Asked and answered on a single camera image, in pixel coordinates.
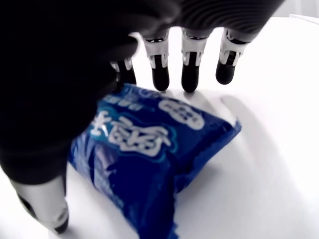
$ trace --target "black rubber fingertip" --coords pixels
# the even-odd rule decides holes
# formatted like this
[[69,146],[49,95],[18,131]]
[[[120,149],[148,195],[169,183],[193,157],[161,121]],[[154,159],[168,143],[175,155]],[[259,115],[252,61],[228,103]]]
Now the black rubber fingertip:
[[235,66],[232,65],[223,65],[220,61],[218,61],[217,69],[216,69],[216,79],[222,85],[229,84],[234,77]]
[[133,67],[129,71],[124,70],[120,72],[120,81],[136,85],[136,77]]
[[67,217],[67,219],[65,220],[65,222],[61,226],[55,228],[55,231],[58,234],[62,234],[66,231],[66,229],[68,228],[68,225],[69,225],[69,217]]
[[130,70],[127,70],[124,61],[118,61],[118,65],[120,69],[119,81],[136,85],[136,77],[133,66]]
[[192,93],[196,90],[198,86],[198,75],[198,66],[186,66],[183,64],[183,71],[181,74],[181,85],[183,86],[183,89],[186,92]]
[[168,67],[152,69],[153,84],[158,91],[165,91],[169,86]]

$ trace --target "blue plastic package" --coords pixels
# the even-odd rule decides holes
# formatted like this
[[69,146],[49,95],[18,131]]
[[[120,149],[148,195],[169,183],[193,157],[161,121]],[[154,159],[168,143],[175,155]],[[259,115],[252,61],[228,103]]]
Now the blue plastic package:
[[122,211],[140,239],[177,239],[176,193],[240,131],[158,92],[125,84],[98,102],[72,143],[73,167]]

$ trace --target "robotic hand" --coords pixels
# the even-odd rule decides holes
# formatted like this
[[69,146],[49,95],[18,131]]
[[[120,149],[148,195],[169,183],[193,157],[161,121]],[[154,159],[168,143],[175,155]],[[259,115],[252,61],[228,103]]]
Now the robotic hand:
[[26,210],[48,229],[68,225],[66,162],[96,102],[136,83],[139,32],[154,86],[169,85],[168,32],[181,26],[182,86],[193,92],[205,44],[225,27],[216,78],[228,84],[245,47],[283,0],[64,0],[6,3],[1,45],[0,164]]

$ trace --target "white table surface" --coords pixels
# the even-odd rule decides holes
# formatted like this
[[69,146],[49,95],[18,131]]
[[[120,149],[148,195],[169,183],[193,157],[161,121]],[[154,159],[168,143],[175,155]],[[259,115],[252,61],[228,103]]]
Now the white table surface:
[[[319,26],[271,18],[236,67],[230,85],[215,80],[222,29],[208,40],[192,97],[180,84],[181,31],[170,31],[167,94],[210,110],[222,96],[242,132],[178,195],[181,239],[319,238]],[[138,85],[154,89],[141,45]],[[0,239],[56,239],[22,208],[0,171]],[[137,239],[112,203],[68,168],[69,230],[62,239]]]

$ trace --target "white background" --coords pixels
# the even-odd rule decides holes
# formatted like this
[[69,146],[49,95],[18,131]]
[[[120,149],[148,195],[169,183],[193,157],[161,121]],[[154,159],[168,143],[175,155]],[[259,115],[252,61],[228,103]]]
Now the white background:
[[286,0],[274,16],[288,17],[289,14],[319,17],[319,0]]

